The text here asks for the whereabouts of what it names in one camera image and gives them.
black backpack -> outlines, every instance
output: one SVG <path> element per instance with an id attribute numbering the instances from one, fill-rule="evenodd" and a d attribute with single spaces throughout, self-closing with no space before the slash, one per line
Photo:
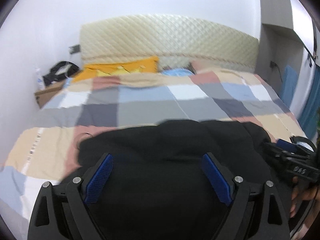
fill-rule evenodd
<path id="1" fill-rule="evenodd" d="M 49 86 L 52 82 L 59 82 L 71 75 L 77 73 L 79 67 L 72 62 L 60 61 L 50 69 L 47 75 L 43 76 L 45 86 Z"/>

bottle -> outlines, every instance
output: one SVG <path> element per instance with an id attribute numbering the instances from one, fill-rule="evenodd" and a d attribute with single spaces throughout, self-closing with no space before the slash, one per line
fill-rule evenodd
<path id="1" fill-rule="evenodd" d="M 41 73 L 40 73 L 40 68 L 36 69 L 36 75 L 37 75 L 37 83 L 38 83 L 39 90 L 44 90 L 45 85 L 44 85 L 43 77 L 41 76 Z"/>

metal rivet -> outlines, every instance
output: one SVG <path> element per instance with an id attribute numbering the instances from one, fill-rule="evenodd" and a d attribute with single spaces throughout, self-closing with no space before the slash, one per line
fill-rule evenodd
<path id="1" fill-rule="evenodd" d="M 235 181 L 241 183 L 243 181 L 243 178 L 240 176 L 235 176 Z"/>
<path id="2" fill-rule="evenodd" d="M 273 186 L 273 182 L 271 180 L 267 180 L 266 182 L 268 187 L 272 187 Z"/>
<path id="3" fill-rule="evenodd" d="M 46 181 L 42 184 L 42 187 L 49 187 L 49 185 L 50 185 L 50 182 Z"/>
<path id="4" fill-rule="evenodd" d="M 73 178 L 72 182 L 73 183 L 79 183 L 81 181 L 81 178 L 80 177 L 75 177 Z"/>

blue towel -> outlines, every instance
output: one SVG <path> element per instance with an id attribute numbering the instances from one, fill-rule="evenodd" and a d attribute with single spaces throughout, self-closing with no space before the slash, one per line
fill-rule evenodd
<path id="1" fill-rule="evenodd" d="M 280 90 L 280 99 L 288 108 L 290 107 L 297 81 L 297 72 L 292 67 L 287 65 L 284 69 L 283 82 Z"/>
<path id="2" fill-rule="evenodd" d="M 174 76 L 174 77 L 184 77 L 184 76 L 194 75 L 190 70 L 187 70 L 185 68 L 168 69 L 168 70 L 162 71 L 161 74 L 166 76 Z"/>

blue curtain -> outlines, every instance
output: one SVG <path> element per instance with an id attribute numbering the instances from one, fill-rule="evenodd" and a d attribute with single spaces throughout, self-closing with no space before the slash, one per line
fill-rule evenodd
<path id="1" fill-rule="evenodd" d="M 306 106 L 298 120 L 302 130 L 311 140 L 317 129 L 317 110 L 320 107 L 320 67 L 316 66 L 315 77 L 313 79 L 310 95 Z"/>
<path id="2" fill-rule="evenodd" d="M 279 97 L 282 102 L 289 108 L 294 95 L 294 90 L 296 89 L 298 74 L 292 67 L 287 65 L 284 69 L 284 75 L 282 78 L 283 82 L 281 85 Z"/>

